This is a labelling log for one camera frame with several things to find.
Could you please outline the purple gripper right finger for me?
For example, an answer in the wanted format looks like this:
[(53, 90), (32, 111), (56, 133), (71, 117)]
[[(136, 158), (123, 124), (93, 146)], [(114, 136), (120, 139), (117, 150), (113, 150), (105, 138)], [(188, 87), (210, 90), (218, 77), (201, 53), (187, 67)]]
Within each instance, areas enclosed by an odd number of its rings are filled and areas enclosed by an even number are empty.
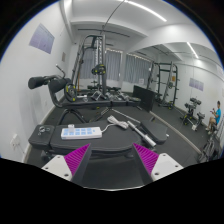
[(182, 169), (182, 166), (167, 153), (157, 154), (134, 143), (132, 152), (144, 183), (154, 182)]

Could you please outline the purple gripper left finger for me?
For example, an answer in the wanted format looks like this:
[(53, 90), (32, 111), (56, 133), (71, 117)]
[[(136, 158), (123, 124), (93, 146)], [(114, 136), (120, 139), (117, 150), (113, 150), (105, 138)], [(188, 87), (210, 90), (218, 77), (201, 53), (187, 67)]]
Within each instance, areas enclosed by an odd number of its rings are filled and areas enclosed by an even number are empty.
[(56, 155), (42, 169), (75, 184), (80, 184), (90, 156), (91, 145), (86, 144), (66, 156)]

